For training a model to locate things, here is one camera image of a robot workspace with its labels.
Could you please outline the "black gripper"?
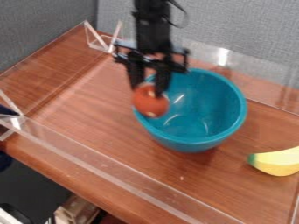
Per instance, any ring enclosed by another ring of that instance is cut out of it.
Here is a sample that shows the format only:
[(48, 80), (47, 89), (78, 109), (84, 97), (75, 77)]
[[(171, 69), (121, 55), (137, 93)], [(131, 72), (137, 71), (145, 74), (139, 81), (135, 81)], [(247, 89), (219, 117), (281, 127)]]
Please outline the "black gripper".
[(155, 96), (161, 97), (170, 86), (173, 71), (185, 73), (190, 51), (174, 45), (167, 20), (135, 21), (135, 40), (118, 40), (113, 53), (115, 62), (127, 66), (131, 88), (145, 82), (146, 67), (157, 68)]

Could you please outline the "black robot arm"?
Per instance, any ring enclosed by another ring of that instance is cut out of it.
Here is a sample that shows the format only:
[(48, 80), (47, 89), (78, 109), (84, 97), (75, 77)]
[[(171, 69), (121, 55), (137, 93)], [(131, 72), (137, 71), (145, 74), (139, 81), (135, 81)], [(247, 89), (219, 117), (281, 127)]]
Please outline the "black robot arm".
[(155, 75), (154, 96), (161, 98), (169, 88), (173, 72), (189, 71), (190, 50), (175, 46), (171, 41), (171, 26), (182, 24), (171, 21), (171, 4), (185, 13), (187, 11), (175, 0), (134, 0), (135, 42), (118, 40), (113, 53), (115, 62), (126, 66), (131, 89), (146, 81), (146, 69), (153, 68)]

